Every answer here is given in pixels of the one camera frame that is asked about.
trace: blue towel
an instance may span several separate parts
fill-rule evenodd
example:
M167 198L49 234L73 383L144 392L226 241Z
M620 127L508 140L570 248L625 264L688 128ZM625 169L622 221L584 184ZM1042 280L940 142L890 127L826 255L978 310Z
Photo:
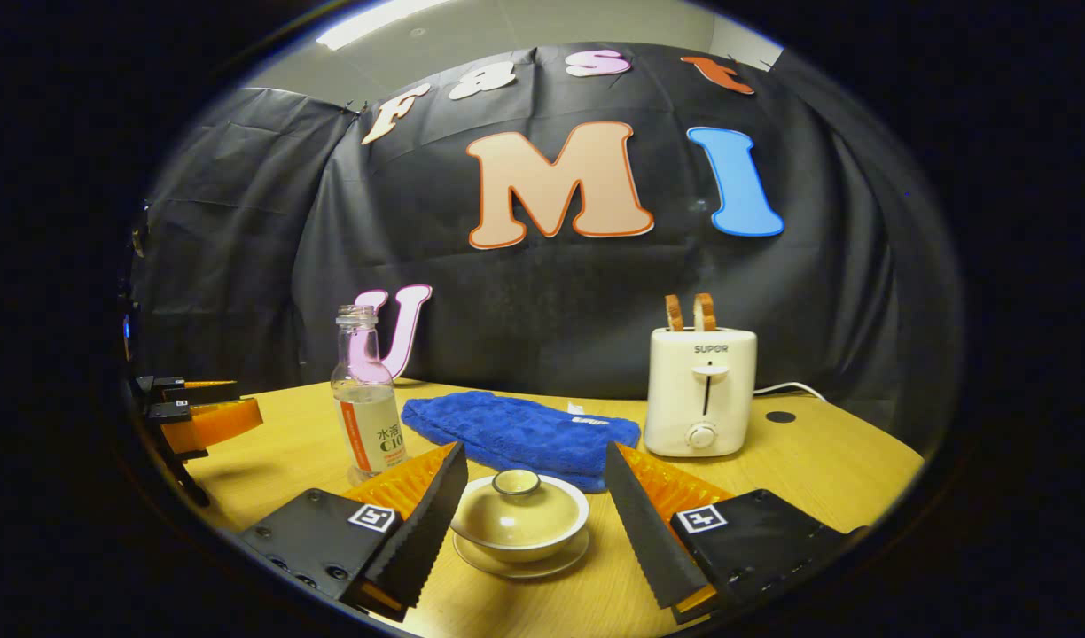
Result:
M477 463L499 471L525 468L583 492L607 489L611 441L633 447L641 435L627 419L570 414L489 392L410 398L400 419L434 444L464 442L468 457Z

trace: table surface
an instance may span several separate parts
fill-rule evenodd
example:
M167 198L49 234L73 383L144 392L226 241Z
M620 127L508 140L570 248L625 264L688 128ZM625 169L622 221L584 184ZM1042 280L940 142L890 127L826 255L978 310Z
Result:
M397 409L405 400L468 388L397 380ZM587 414L631 419L643 428L643 400L608 400L495 393ZM264 424L187 463L209 494L202 509L210 524L242 532L303 490L341 494L349 488L349 452L336 422L329 384L254 395ZM795 416L773 423L771 411ZM409 456L436 446L401 423ZM638 449L644 452L643 437ZM733 494L766 488L839 532L872 524L922 467L922 459L869 423L803 394L769 395L752 403L749 435L736 454L715 459L666 459ZM469 481L495 470L468 461ZM419 636L663 636L680 629L653 601L610 494L588 494L590 549L563 573L535 580L506 580L475 570L445 534L420 602L404 623L380 618ZM689 625L702 622L693 621Z

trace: bottle cap opening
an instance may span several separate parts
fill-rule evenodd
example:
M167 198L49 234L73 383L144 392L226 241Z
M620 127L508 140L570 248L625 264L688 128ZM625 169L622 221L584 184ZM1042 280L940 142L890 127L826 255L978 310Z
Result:
M347 323L376 323L376 315L373 315L372 306L340 306L336 307L336 319L333 322L339 324Z

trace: white toaster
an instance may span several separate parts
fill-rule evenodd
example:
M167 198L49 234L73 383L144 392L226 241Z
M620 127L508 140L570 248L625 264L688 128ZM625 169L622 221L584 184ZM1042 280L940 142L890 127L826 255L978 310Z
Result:
M659 328L649 341L646 448L662 457L738 451L749 429L756 334Z

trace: plastic bottle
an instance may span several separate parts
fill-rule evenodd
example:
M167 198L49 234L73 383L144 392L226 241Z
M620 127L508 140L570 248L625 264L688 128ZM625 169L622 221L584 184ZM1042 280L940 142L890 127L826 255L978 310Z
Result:
M393 374L376 349L372 306L339 307L339 358L331 374L333 407L346 435L352 484L376 476L409 459L397 418Z

